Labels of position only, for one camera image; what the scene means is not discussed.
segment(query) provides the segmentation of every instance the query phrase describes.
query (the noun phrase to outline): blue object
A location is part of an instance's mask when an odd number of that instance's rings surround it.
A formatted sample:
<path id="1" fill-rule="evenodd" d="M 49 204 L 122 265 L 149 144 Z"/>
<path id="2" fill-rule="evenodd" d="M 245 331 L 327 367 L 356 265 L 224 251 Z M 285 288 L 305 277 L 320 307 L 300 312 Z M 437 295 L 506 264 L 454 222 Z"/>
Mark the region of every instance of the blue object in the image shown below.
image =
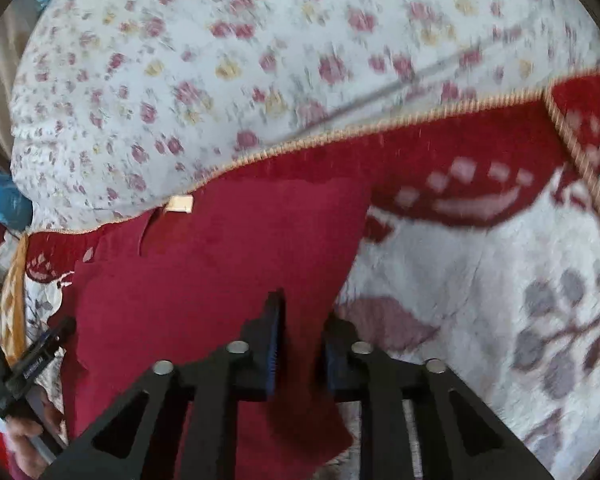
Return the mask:
<path id="1" fill-rule="evenodd" d="M 24 231 L 33 218 L 33 204 L 13 183 L 8 174 L 0 172 L 0 224 L 7 229 Z"/>

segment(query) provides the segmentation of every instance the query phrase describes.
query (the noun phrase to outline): triangular cutout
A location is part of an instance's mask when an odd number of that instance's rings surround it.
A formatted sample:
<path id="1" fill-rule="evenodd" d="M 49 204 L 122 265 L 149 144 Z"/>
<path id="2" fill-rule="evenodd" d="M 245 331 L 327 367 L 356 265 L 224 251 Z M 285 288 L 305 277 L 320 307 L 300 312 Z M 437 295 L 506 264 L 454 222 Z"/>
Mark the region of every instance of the triangular cutout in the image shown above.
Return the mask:
<path id="1" fill-rule="evenodd" d="M 466 399 L 456 392 L 449 392 L 449 401 L 454 409 L 462 443 L 469 456 L 476 456 L 503 446 L 502 438 L 475 413 Z"/>
<path id="2" fill-rule="evenodd" d="M 138 393 L 107 427 L 94 437 L 93 447 L 117 458 L 129 456 L 148 403 L 149 394 Z"/>

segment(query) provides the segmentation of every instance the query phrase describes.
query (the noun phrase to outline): human hand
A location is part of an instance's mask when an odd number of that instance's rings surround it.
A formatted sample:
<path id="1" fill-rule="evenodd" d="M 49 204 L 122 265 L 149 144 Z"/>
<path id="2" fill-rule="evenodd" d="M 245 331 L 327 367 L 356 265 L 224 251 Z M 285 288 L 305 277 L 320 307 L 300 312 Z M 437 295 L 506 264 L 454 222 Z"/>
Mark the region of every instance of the human hand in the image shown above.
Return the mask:
<path id="1" fill-rule="evenodd" d="M 62 413 L 51 403 L 43 388 L 40 388 L 40 398 L 46 421 L 59 433 Z M 7 417 L 6 426 L 16 464 L 25 475 L 38 480 L 47 463 L 33 447 L 29 437 L 42 434 L 42 426 L 33 420 L 12 416 Z"/>

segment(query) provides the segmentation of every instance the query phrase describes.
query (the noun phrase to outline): silver screw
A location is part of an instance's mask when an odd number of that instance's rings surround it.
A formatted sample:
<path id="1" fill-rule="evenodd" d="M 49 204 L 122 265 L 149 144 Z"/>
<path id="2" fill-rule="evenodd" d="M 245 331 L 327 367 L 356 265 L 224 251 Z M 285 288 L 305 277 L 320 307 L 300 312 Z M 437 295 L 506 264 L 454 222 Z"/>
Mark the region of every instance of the silver screw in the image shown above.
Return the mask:
<path id="1" fill-rule="evenodd" d="M 226 350 L 229 354 L 244 354 L 249 349 L 249 343 L 246 341 L 231 341 L 227 346 Z"/>
<path id="2" fill-rule="evenodd" d="M 426 366 L 432 374 L 441 374 L 446 370 L 446 365 L 440 359 L 429 359 Z"/>
<path id="3" fill-rule="evenodd" d="M 365 341 L 357 341 L 357 342 L 353 343 L 353 345 L 351 345 L 351 351 L 354 354 L 365 355 L 365 354 L 371 354 L 371 352 L 374 351 L 374 348 Z"/>
<path id="4" fill-rule="evenodd" d="M 168 375 L 173 372 L 173 363 L 171 361 L 156 361 L 153 370 L 156 375 Z"/>

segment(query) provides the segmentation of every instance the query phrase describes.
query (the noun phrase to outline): beige curtain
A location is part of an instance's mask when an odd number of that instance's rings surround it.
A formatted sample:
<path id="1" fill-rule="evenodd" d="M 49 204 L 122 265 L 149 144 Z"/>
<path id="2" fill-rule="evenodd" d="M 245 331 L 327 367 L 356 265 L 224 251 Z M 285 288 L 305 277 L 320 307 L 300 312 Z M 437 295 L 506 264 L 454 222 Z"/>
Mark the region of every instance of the beige curtain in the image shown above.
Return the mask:
<path id="1" fill-rule="evenodd" d="M 20 57 L 38 18 L 36 0 L 13 0 L 0 18 L 0 154 L 11 158 L 9 102 Z"/>

